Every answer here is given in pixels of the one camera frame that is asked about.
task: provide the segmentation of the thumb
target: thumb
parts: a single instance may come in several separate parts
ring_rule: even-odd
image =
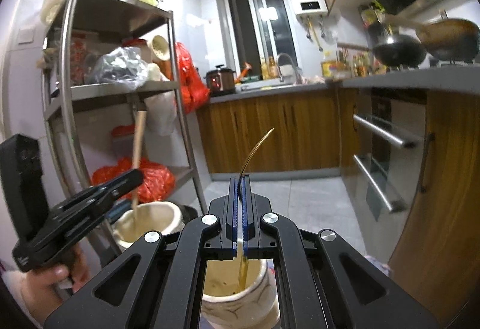
[[[64,280],[68,276],[68,268],[64,265],[57,265],[52,268],[34,269],[27,273],[28,280],[32,286],[45,287]]]

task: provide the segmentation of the electric pressure cooker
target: electric pressure cooker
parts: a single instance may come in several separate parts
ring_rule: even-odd
[[[210,96],[220,96],[235,93],[235,78],[233,71],[224,64],[216,65],[205,75],[207,86],[210,89]]]

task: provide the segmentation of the window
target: window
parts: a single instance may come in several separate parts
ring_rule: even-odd
[[[262,74],[261,62],[287,53],[297,65],[287,9],[283,0],[225,0],[237,73],[244,63],[250,76]]]

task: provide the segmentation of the wok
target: wok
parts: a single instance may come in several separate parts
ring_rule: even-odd
[[[393,34],[373,48],[373,55],[383,65],[415,67],[425,60],[427,51],[410,35]]]
[[[479,53],[480,29],[466,19],[442,19],[423,24],[399,16],[381,14],[385,23],[413,28],[428,53],[441,61],[471,61]]]

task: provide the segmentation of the faucet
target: faucet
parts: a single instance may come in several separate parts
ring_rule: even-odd
[[[302,79],[302,76],[299,73],[298,67],[293,62],[292,57],[290,57],[287,53],[279,53],[277,55],[277,59],[276,59],[278,74],[280,75],[280,83],[283,83],[285,81],[285,79],[283,77],[283,74],[282,74],[282,70],[280,69],[280,65],[278,64],[278,60],[280,59],[281,56],[287,57],[289,59],[290,63],[292,64],[293,71],[295,72],[295,84],[296,85],[297,84],[303,84],[303,79]]]

